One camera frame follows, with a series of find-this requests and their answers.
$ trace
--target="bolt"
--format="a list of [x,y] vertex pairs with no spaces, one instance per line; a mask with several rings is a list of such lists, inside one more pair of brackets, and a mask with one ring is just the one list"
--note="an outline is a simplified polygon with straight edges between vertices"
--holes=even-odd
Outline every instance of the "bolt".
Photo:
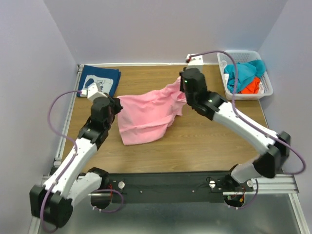
[[254,183],[251,180],[248,180],[247,186],[252,188],[254,186]]
[[125,183],[123,182],[123,181],[121,181],[121,182],[119,182],[118,183],[118,187],[120,188],[120,189],[123,189],[124,187],[125,187]]
[[209,181],[209,187],[212,189],[215,187],[215,182],[213,180]]

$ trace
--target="gray wall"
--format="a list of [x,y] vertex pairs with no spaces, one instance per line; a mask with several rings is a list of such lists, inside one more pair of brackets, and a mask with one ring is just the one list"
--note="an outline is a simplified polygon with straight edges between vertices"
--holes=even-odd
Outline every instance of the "gray wall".
[[[46,119],[53,98],[75,83],[76,63],[42,0],[0,0],[0,233],[28,233],[29,191],[41,183],[58,138]],[[52,120],[61,129],[69,99]]]
[[[292,145],[304,155],[307,171],[296,176],[299,198],[312,230],[312,29],[311,0],[289,0],[260,48],[268,67],[274,95],[261,101],[271,128],[292,135]],[[296,171],[300,161],[291,155],[285,166]]]
[[[287,0],[44,0],[78,63],[258,50]],[[216,62],[216,56],[205,57]]]

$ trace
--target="white plastic basket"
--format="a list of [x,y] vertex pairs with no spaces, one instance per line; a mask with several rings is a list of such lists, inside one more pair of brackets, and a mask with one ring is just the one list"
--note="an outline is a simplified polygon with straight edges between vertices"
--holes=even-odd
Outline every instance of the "white plastic basket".
[[[228,52],[234,59],[235,62],[250,62],[253,60],[260,60],[261,57],[259,53],[256,51],[250,51],[250,50],[227,50]],[[225,97],[227,100],[232,100],[233,95],[230,93],[230,91],[226,88],[227,83],[224,78],[224,67],[221,66],[221,62],[225,60],[227,64],[233,64],[230,58],[223,54],[223,53],[217,53],[218,56],[218,62],[219,62],[219,67],[220,67],[220,72],[222,76],[222,81],[223,81],[223,86],[224,86],[224,91],[225,91]],[[264,96],[270,96],[273,94],[273,88],[271,85],[271,82],[268,77],[268,73],[265,72],[262,77],[259,77],[261,79],[261,82],[264,87],[264,93],[263,94],[235,94],[235,99],[237,100],[259,100],[260,98]]]

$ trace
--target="pink cloth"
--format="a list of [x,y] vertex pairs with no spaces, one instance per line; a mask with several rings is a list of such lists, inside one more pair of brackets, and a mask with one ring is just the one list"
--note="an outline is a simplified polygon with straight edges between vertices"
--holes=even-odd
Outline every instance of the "pink cloth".
[[143,144],[162,138],[186,103],[180,91],[180,77],[161,90],[142,95],[119,96],[123,106],[117,115],[124,145]]

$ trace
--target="wooden surface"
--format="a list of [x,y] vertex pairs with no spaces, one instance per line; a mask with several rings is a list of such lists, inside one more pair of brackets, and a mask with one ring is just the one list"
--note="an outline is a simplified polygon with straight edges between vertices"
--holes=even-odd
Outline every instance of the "wooden surface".
[[[115,96],[144,94],[173,83],[183,66],[120,67],[121,79]],[[207,87],[224,96],[218,66],[204,66]],[[77,138],[79,129],[90,115],[91,102],[76,98],[68,135]],[[237,108],[266,126],[258,101],[237,101]],[[72,148],[66,142],[65,157]],[[124,146],[113,123],[109,136],[89,160],[84,172],[99,167],[110,173],[177,172],[229,170],[257,155],[249,143],[230,129],[200,116],[188,105],[177,116],[165,136],[147,144]]]

